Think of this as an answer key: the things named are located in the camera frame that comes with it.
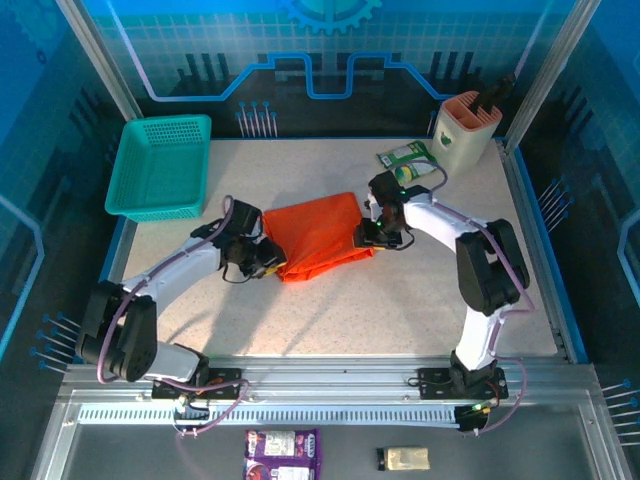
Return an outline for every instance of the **snack package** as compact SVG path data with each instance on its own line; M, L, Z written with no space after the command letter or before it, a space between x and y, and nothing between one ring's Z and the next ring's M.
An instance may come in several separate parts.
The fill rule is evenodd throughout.
M247 430L245 480L319 480L318 430Z
M389 152L378 153L377 157L385 168L394 170L394 175L400 185L404 185L418 178L420 175L431 173L435 170L435 167L425 163L414 163L400 168L394 167L394 165L411 160L428 160L436 163L435 157L429 153L425 144L420 140L416 140L404 147L398 147Z
M378 449L378 470L429 470L429 450L424 447Z

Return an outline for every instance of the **gold package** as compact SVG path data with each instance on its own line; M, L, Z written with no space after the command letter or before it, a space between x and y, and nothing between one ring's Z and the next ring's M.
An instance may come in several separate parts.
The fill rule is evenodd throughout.
M429 470L429 450L424 447L393 447L378 449L378 470Z

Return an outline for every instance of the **glass panel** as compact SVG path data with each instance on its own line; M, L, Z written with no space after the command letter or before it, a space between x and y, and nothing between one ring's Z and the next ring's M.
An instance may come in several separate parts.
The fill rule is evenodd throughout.
M442 99L516 72L504 133L572 5L86 2L144 114L206 113L218 137L426 135Z
M521 144L587 353L627 375L640 371L639 20L631 0L602 2Z
M103 202L123 121L55 2L3 6L0 478L28 478L57 370L73 361L74 326L56 331L43 315L79 320L98 279L116 221Z

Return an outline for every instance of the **green package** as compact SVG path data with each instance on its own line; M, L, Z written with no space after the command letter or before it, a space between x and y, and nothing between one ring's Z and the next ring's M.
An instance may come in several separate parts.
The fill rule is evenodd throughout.
M395 148L389 152L378 153L378 160L387 168L394 168L394 165L409 162L411 160L428 160L436 163L436 159L429 153L427 147L420 140L411 142L403 147ZM413 163L404 167L395 168L394 174L401 185L418 178L420 175L431 173L435 167L426 163Z

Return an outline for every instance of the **white container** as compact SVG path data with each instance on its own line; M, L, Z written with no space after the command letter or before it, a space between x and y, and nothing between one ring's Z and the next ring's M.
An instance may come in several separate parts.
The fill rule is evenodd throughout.
M438 112L430 152L449 175L462 173L478 163L502 120L502 112L496 107L491 109L491 115L482 107L473 114L469 106L477 96L475 91L457 95L445 100Z

